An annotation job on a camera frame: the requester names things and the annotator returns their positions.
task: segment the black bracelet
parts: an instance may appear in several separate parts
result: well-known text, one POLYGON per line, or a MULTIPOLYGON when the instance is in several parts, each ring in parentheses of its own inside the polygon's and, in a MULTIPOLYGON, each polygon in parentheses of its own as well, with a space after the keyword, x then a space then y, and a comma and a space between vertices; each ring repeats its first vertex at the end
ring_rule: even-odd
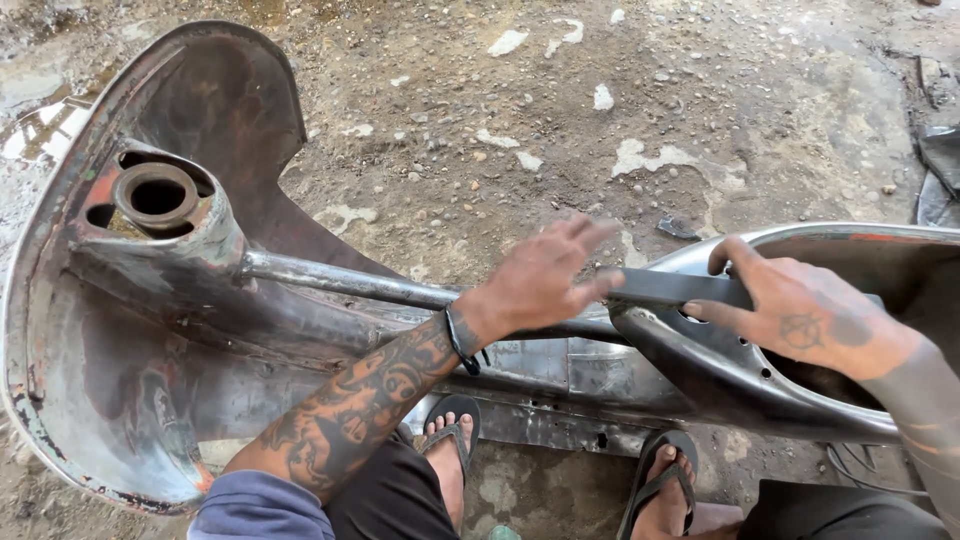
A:
MULTIPOLYGON (((480 375, 480 362, 477 361, 476 355, 467 356, 464 353, 464 349, 460 345, 460 339, 457 337, 457 331, 453 329, 453 317, 450 316, 450 304, 444 307, 444 316, 446 317, 446 333, 450 336, 450 345, 453 346, 453 352, 460 357, 460 362, 467 368, 467 373, 474 377, 480 375)), ((487 356, 487 351, 480 349, 480 353, 483 355, 484 361, 487 362, 487 367, 490 367, 490 357, 487 356)))

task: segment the dirt ground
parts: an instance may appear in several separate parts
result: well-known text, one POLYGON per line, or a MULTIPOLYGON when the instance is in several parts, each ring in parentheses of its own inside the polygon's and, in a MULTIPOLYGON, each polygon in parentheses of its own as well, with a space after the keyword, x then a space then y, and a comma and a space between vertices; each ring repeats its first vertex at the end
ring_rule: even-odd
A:
MULTIPOLYGON (((933 109, 917 72, 920 56, 960 66, 949 2, 3 0, 0 266, 59 151, 10 144, 24 115, 92 99, 153 39, 204 18, 251 25, 290 58, 309 142, 283 189, 368 257, 425 282, 482 280, 570 209, 620 220, 624 234, 591 263, 630 266, 686 245, 656 229, 665 215, 701 235, 907 223, 924 175, 912 126, 960 120, 956 95, 933 109), (508 31, 525 39, 494 56, 508 31)), ((839 481, 816 444, 691 429, 702 501, 749 510, 760 478, 839 481)), ((0 538, 183 538, 185 519, 91 501, 9 436, 0 538)), ((489 442, 478 452, 466 538, 497 523, 528 540, 618 527, 631 459, 489 442)), ((882 479, 911 483, 898 450, 876 456, 882 479)))

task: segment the hole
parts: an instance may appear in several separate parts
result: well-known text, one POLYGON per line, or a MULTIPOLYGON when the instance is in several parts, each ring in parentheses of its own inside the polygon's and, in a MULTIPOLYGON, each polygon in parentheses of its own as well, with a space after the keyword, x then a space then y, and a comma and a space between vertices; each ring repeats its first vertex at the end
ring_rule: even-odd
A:
POLYGON ((677 309, 677 312, 680 313, 684 317, 684 319, 686 319, 687 321, 690 321, 691 323, 697 323, 698 325, 705 325, 707 323, 707 321, 701 321, 696 317, 691 317, 687 315, 686 313, 684 313, 682 309, 677 309))
POLYGON ((134 210, 147 215, 162 215, 177 209, 186 199, 186 189, 172 180, 148 180, 130 194, 134 210))
POLYGON ((143 154, 141 152, 124 152, 120 155, 119 159, 117 159, 117 162, 120 163, 120 167, 124 169, 129 169, 134 165, 139 165, 140 163, 166 163, 168 165, 179 167, 187 174, 187 176, 190 177, 190 180, 197 185, 198 197, 203 199, 204 197, 213 195, 213 184, 210 182, 209 178, 206 176, 206 174, 204 174, 204 171, 200 170, 189 161, 175 160, 167 158, 166 156, 143 154))
POLYGON ((113 219, 113 213, 116 212, 116 210, 117 208, 110 203, 91 207, 86 211, 86 221, 94 227, 106 229, 110 224, 110 220, 113 219))

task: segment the metal tube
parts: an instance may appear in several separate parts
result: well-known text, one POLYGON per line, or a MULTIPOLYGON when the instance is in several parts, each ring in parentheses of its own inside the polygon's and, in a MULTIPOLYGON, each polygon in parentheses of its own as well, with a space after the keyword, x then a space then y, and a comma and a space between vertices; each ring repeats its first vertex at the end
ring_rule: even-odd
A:
MULTIPOLYGON (((244 254, 240 275, 433 311, 443 309, 460 296, 455 291, 430 285, 384 278, 322 262, 259 250, 248 250, 244 254)), ((542 329, 518 331, 507 336, 506 339, 558 337, 583 337, 607 343, 630 345, 613 325, 588 319, 568 319, 542 329)))

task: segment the black flip-flop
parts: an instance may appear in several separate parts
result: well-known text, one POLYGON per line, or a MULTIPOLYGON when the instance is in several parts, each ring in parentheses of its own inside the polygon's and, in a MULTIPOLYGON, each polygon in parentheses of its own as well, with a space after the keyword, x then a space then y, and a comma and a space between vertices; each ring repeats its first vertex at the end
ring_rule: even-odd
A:
POLYGON ((640 463, 636 469, 634 478, 634 487, 631 489, 630 500, 627 502, 627 511, 623 514, 623 521, 620 523, 620 531, 616 534, 617 540, 630 540, 630 535, 634 531, 636 516, 640 510, 647 505, 662 489, 668 480, 677 477, 680 481, 680 487, 684 491, 686 507, 689 510, 686 513, 684 521, 684 535, 690 529, 693 523, 693 509, 696 502, 693 499, 693 486, 686 477, 684 469, 677 463, 671 463, 658 477, 647 481, 647 475, 657 461, 657 450, 664 445, 673 445, 677 452, 686 455, 690 466, 693 467, 693 473, 697 473, 697 447, 693 444, 693 439, 680 430, 663 430, 652 434, 643 443, 643 449, 640 450, 640 463))
POLYGON ((423 422, 423 432, 426 433, 427 424, 437 420, 438 416, 445 417, 447 412, 455 415, 456 421, 437 430, 434 434, 427 437, 420 447, 420 453, 423 454, 431 446, 440 442, 444 437, 453 435, 453 440, 457 444, 457 455, 460 457, 460 467, 464 471, 464 484, 467 483, 467 472, 470 470, 470 459, 473 458, 473 452, 477 449, 477 440, 480 438, 480 405, 464 394, 451 394, 442 400, 439 400, 430 414, 426 415, 423 422), (464 442, 464 433, 460 429, 460 417, 469 414, 473 419, 473 431, 470 433, 470 450, 464 442))

